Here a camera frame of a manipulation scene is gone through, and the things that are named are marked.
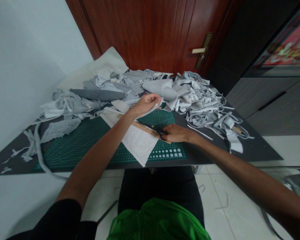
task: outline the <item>hand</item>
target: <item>hand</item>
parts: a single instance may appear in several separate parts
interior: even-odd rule
[[[148,112],[153,106],[161,102],[161,98],[158,94],[144,94],[142,98],[134,105],[127,114],[130,114],[134,118],[142,117],[143,114]]]
[[[169,135],[162,135],[161,137],[169,142],[191,142],[194,137],[198,136],[195,132],[177,124],[169,124],[163,130]]]

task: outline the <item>cabinet door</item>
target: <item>cabinet door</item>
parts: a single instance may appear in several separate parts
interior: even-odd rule
[[[300,78],[241,78],[226,99],[243,118],[248,118],[299,81]]]
[[[300,135],[300,82],[247,121],[262,136]]]

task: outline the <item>green mesh fabric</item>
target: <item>green mesh fabric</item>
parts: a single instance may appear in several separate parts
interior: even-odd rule
[[[196,217],[174,202],[152,198],[140,211],[125,210],[111,224],[107,239],[211,240]]]

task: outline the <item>door lock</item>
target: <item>door lock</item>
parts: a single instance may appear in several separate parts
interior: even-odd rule
[[[204,38],[202,48],[196,48],[192,50],[193,54],[199,53],[197,63],[194,67],[194,69],[200,69],[200,66],[202,64],[202,61],[204,59],[204,54],[208,52],[208,46],[210,43],[210,40],[212,39],[212,32],[207,33],[206,37]]]

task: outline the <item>cutting mat grid lines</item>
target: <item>cutting mat grid lines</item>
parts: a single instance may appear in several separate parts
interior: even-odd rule
[[[139,119],[141,122],[163,128],[168,124],[176,123],[172,112],[155,110]],[[73,169],[87,151],[110,130],[110,127],[101,118],[85,119],[69,135],[57,138],[44,153],[44,161],[52,171]],[[158,141],[149,156],[149,162],[185,159],[186,154],[181,143],[168,144]],[[113,155],[111,164],[137,163],[134,156],[120,143]],[[34,171],[41,170],[39,164]]]

